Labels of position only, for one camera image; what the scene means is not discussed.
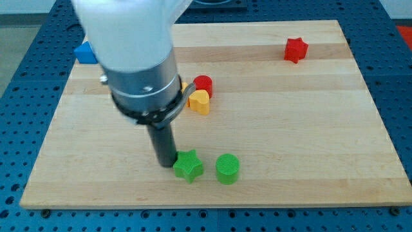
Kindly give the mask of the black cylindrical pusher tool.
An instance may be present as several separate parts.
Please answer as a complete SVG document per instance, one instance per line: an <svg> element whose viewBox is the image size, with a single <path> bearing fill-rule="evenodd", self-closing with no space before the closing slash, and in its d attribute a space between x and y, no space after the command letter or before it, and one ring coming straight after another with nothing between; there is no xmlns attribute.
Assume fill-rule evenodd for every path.
<svg viewBox="0 0 412 232"><path fill-rule="evenodd" d="M168 124L163 128L155 128L152 125L148 125L147 130L158 163L164 168L173 167L177 160L177 150L171 125Z"/></svg>

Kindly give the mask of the yellow block behind arm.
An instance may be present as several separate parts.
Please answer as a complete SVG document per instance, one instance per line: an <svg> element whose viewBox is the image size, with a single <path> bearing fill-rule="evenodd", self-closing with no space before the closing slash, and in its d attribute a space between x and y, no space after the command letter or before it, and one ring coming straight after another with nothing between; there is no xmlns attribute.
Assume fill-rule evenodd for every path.
<svg viewBox="0 0 412 232"><path fill-rule="evenodd" d="M182 98L185 101L185 107L189 108L190 107L190 102L189 102L189 98L185 95L186 89L188 88L188 83L187 82L182 82Z"/></svg>

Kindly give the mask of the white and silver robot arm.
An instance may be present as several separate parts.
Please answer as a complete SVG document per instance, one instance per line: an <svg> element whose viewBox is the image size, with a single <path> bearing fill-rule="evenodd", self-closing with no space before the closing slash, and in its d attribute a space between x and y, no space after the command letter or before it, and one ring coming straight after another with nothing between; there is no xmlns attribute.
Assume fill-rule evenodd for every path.
<svg viewBox="0 0 412 232"><path fill-rule="evenodd" d="M73 0L115 106L147 127L158 162L177 151L171 122L196 85L186 88L176 66L171 29L191 0Z"/></svg>

